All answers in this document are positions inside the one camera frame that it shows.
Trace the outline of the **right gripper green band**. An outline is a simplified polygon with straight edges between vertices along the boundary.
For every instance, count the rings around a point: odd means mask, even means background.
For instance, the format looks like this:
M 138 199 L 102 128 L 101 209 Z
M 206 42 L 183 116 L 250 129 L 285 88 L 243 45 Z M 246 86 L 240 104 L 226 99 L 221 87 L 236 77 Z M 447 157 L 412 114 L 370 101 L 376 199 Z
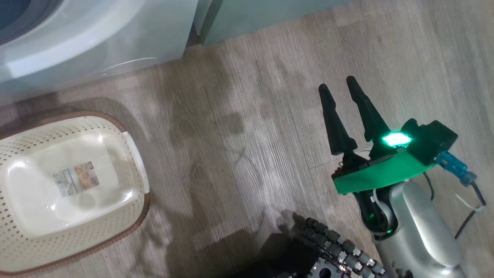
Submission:
M 332 179 L 339 194 L 354 195 L 363 223 L 372 234 L 390 236 L 398 225 L 389 199 L 390 187 L 432 167 L 437 155 L 437 134 L 434 131 L 390 131 L 354 76 L 347 77 L 347 86 L 357 104 L 365 140 L 372 141 L 373 146 L 368 158 L 355 152 L 356 141 L 348 136 L 328 86 L 320 84 L 330 151 L 333 156 L 343 155 Z

